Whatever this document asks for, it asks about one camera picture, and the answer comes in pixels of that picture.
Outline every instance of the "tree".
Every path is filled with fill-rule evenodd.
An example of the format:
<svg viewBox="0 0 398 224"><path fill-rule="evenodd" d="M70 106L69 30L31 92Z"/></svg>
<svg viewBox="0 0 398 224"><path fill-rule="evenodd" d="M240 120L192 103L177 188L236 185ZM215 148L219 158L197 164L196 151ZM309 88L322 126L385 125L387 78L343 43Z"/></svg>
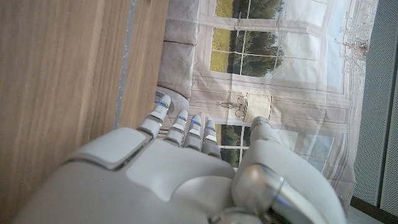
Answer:
<svg viewBox="0 0 398 224"><path fill-rule="evenodd" d="M228 162L233 167L239 165L239 149L223 149L221 150L221 158L223 161Z"/></svg>
<svg viewBox="0 0 398 224"><path fill-rule="evenodd" d="M221 126L221 145L222 146L240 146L241 133L238 131L240 126L225 125Z"/></svg>

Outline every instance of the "printed backdrop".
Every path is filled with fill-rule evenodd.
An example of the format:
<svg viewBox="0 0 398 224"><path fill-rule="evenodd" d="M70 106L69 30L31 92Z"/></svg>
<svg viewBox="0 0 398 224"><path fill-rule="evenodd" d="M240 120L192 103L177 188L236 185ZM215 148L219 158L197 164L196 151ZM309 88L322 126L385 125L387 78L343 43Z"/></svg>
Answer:
<svg viewBox="0 0 398 224"><path fill-rule="evenodd" d="M269 118L347 209L377 0L197 1L190 115L218 124L233 166L249 147L248 117Z"/></svg>

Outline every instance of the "wooden wall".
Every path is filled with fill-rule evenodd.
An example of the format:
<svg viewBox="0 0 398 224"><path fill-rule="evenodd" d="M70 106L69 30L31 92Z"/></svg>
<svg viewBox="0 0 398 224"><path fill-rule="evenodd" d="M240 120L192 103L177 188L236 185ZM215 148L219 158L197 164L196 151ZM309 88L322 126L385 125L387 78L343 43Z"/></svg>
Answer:
<svg viewBox="0 0 398 224"><path fill-rule="evenodd" d="M0 0L0 223L69 153L150 112L168 4L136 0L131 12L130 0Z"/></svg>

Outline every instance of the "window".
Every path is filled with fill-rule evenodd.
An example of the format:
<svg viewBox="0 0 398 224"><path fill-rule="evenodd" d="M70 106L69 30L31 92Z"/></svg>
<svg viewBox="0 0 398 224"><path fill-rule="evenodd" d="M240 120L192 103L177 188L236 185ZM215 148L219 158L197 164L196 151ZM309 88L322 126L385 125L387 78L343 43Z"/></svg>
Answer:
<svg viewBox="0 0 398 224"><path fill-rule="evenodd" d="M284 51L276 32L214 28L210 70L263 77L282 64Z"/></svg>
<svg viewBox="0 0 398 224"><path fill-rule="evenodd" d="M215 16L242 19L277 19L282 0L216 0Z"/></svg>
<svg viewBox="0 0 398 224"><path fill-rule="evenodd" d="M238 167L250 146L250 127L216 124L216 135L222 160Z"/></svg>

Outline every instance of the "gray fabric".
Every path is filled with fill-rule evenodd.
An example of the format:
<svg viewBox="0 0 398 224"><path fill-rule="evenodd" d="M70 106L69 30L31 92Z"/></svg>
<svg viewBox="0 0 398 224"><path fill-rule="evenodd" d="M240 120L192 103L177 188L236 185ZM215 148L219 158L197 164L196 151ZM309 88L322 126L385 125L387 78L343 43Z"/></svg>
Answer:
<svg viewBox="0 0 398 224"><path fill-rule="evenodd" d="M190 98L194 56L193 45L164 42L157 85Z"/></svg>

